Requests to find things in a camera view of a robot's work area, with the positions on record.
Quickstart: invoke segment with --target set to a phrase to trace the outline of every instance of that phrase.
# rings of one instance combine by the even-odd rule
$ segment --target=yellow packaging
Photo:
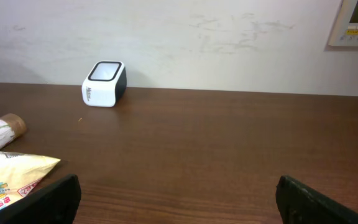
[[[0,209],[27,196],[59,161],[47,156],[0,152]]]

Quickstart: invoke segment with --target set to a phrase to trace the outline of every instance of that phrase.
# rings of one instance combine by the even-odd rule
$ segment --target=wooden table
[[[283,174],[358,212],[358,97],[0,83],[6,113],[29,131],[4,151],[62,160],[41,186],[78,175],[75,223],[281,223]]]

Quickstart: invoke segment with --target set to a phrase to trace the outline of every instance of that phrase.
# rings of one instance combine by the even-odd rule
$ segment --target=white wall
[[[0,0],[0,82],[358,95],[358,49],[326,46],[341,0]]]

